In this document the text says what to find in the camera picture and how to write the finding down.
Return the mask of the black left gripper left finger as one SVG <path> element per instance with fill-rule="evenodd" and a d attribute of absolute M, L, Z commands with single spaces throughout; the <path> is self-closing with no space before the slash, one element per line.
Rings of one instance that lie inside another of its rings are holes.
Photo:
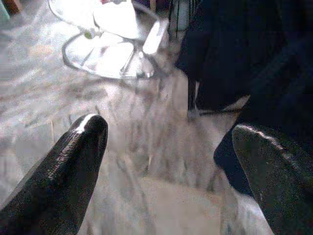
<path fill-rule="evenodd" d="M 107 140 L 108 124 L 102 116 L 79 117 L 4 201 L 1 234 L 77 234 L 95 189 Z"/>

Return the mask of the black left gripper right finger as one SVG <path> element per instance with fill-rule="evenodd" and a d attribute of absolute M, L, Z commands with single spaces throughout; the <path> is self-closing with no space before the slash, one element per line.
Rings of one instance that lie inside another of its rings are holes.
<path fill-rule="evenodd" d="M 276 235 L 313 233 L 313 158 L 288 135 L 238 124 L 233 147 L 249 187 Z"/>

